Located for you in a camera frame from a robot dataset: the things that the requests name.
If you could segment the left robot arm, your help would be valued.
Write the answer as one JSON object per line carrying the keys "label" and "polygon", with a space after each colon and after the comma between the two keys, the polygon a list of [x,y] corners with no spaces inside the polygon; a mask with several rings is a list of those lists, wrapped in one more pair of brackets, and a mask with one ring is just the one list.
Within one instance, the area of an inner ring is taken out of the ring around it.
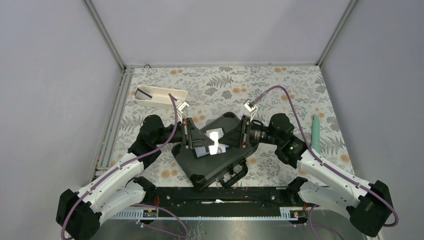
{"label": "left robot arm", "polygon": [[133,179],[146,170],[169,143],[180,143],[185,149],[214,144],[188,117],[175,119],[166,127],[158,115],[144,118],[134,143],[114,166],[77,191],[65,190],[59,197],[56,222],[65,240],[89,240],[100,226],[121,210],[137,203],[152,204],[155,192],[152,184]]}

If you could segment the white plastic tray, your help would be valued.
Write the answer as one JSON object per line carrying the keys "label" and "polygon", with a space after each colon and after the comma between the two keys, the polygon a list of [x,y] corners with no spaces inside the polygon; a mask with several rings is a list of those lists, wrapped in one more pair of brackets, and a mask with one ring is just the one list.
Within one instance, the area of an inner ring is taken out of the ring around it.
{"label": "white plastic tray", "polygon": [[133,96],[133,100],[140,106],[156,108],[156,109],[164,109],[164,110],[172,110],[173,104],[169,94],[175,97],[177,100],[185,101],[188,95],[186,90],[182,89],[172,89],[172,88],[163,88],[149,85],[139,85],[137,89],[143,90],[150,95],[152,95],[151,100],[140,100],[135,95]]}

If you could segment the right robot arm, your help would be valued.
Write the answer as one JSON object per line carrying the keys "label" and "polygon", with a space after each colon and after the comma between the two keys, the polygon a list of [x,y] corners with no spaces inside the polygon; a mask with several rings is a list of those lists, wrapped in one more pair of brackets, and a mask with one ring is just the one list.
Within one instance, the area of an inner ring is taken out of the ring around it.
{"label": "right robot arm", "polygon": [[320,186],[296,177],[286,193],[291,205],[306,202],[326,208],[349,219],[362,234],[376,237],[394,209],[389,187],[380,180],[371,183],[342,170],[293,132],[294,125],[284,113],[274,114],[268,126],[244,115],[237,126],[218,141],[235,148],[245,148],[250,143],[275,145],[274,153],[283,164],[324,183]]}

